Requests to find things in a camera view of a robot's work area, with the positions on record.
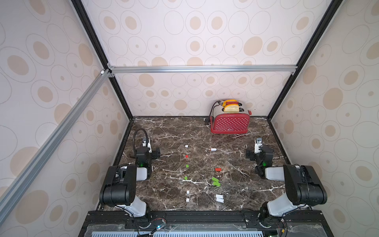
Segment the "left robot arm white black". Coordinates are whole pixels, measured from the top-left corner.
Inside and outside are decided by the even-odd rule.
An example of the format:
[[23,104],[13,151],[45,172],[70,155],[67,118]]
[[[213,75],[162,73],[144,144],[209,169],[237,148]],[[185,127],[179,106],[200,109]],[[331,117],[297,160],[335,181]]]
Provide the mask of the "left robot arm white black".
[[145,181],[153,172],[152,160],[160,158],[160,149],[148,147],[136,149],[136,163],[127,166],[111,166],[106,173],[99,194],[102,205],[117,207],[132,217],[145,217],[148,205],[136,196],[138,181]]

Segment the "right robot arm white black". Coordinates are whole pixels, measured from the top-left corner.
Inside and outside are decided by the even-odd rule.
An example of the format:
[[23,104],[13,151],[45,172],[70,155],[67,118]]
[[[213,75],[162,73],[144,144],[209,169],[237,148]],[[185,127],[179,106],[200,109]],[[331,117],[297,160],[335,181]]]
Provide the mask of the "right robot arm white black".
[[312,166],[273,166],[274,149],[261,143],[246,150],[246,158],[255,161],[255,172],[261,178],[285,183],[285,192],[274,200],[265,202],[258,215],[264,228],[285,215],[303,207],[313,207],[327,202],[327,192]]

